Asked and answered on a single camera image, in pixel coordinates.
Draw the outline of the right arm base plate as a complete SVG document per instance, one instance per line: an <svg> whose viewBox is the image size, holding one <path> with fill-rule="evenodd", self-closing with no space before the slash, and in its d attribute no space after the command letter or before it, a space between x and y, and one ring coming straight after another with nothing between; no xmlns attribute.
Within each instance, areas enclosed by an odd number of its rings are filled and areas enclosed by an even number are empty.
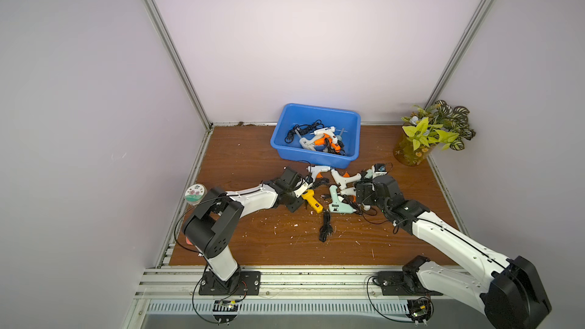
<svg viewBox="0 0 585 329"><path fill-rule="evenodd" d="M423 287L415 274L403 271L380 271L373 278L382 295L441 296L442 293Z"/></svg>

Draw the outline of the small white glue gun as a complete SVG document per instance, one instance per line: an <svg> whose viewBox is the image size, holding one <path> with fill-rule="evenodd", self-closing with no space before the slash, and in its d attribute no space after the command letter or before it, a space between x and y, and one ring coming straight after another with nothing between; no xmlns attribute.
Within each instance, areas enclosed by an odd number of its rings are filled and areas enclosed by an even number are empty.
<svg viewBox="0 0 585 329"><path fill-rule="evenodd" d="M327 165L310 165L307 167L307 171L310 173L310 176L313 181L316 181L318 178L321 178L323 173L327 173L331 171L331 167Z"/></svg>

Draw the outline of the mint glue gun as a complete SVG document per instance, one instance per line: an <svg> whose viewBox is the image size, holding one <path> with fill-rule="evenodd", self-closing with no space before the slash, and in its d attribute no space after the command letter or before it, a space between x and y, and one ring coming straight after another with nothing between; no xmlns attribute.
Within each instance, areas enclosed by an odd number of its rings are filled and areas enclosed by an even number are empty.
<svg viewBox="0 0 585 329"><path fill-rule="evenodd" d="M352 205L344 202L340 198L338 195L338 187L336 185L330 185L329 192L331 195L331 202L328 205L328 211L330 213L353 214L357 212L357 210L353 208Z"/></svg>

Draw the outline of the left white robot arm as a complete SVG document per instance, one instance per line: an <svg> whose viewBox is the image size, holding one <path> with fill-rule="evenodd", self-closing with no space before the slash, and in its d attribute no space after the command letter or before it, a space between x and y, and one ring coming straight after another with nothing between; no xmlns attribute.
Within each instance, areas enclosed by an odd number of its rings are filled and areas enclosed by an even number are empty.
<svg viewBox="0 0 585 329"><path fill-rule="evenodd" d="M285 206L295 212L303 204L302 195L315 178L285 168L280 177L261 182L257 187L226 191L209 190L183 225L183 234L207 262L213 278L228 291L239 285L241 268L229 243L241 218Z"/></svg>

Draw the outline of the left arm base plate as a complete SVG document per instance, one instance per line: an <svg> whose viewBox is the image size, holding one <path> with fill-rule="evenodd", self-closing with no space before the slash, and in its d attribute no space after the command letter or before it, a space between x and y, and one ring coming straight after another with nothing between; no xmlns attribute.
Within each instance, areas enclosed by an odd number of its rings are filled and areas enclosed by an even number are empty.
<svg viewBox="0 0 585 329"><path fill-rule="evenodd" d="M199 284L199 295L258 295L261 284L260 271L236 271L227 281L213 271L205 272Z"/></svg>

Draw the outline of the white glue gun red switch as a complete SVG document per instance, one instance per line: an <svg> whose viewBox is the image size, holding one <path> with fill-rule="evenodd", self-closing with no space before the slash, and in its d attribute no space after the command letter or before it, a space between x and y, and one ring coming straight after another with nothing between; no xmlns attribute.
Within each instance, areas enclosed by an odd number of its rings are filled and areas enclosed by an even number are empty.
<svg viewBox="0 0 585 329"><path fill-rule="evenodd" d="M330 127L324 127L321 129L316 129L312 132L313 135L315 136L323 136L323 135L327 135L330 136L331 138L335 138L335 127L334 126L330 126Z"/></svg>

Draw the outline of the large white glue gun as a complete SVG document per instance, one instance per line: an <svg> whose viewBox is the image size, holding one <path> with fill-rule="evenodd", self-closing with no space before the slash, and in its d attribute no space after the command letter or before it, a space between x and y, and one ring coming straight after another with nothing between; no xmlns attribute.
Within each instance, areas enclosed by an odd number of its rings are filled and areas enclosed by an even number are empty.
<svg viewBox="0 0 585 329"><path fill-rule="evenodd" d="M320 135L316 135L310 139L307 139L306 137L302 136L299 131L296 131L296 135L300 138L300 145L303 147L303 149L310 151L315 151L315 142L321 139Z"/></svg>

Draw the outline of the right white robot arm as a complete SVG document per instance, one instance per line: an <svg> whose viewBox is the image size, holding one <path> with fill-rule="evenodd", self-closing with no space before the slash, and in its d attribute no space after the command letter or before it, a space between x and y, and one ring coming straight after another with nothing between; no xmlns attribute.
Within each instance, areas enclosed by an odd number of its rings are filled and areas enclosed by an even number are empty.
<svg viewBox="0 0 585 329"><path fill-rule="evenodd" d="M483 313L495 328L536 328L551 313L545 287L529 260L497 253L422 203L405 199L393 177L359 182L356 200L378 207L396 229L434 246L464 269L452 271L418 255L402 268L401 285L411 295L447 295Z"/></svg>

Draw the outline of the yellow glue gun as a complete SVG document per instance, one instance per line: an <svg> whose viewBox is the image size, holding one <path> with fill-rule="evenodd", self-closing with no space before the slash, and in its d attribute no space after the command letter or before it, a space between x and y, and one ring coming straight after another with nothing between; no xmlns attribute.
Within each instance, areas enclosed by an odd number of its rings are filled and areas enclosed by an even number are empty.
<svg viewBox="0 0 585 329"><path fill-rule="evenodd" d="M307 204L310 205L310 207L316 212L316 213L322 213L323 211L323 206L320 204L320 202L317 201L317 199L315 198L315 191L314 190L307 190L306 192L304 192L301 195L301 198L304 199L304 201L307 202Z"/></svg>

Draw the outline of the white orange glue gun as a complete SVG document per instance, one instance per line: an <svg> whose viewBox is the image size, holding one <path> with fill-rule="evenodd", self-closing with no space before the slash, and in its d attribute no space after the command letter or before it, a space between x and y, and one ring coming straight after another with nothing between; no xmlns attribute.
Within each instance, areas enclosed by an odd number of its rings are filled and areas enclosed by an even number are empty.
<svg viewBox="0 0 585 329"><path fill-rule="evenodd" d="M362 179L361 173L358 173L354 176L342 176L336 169L331 169L331 176L333 177L335 184L338 185L340 190L346 190L349 184L353 184L358 182Z"/></svg>

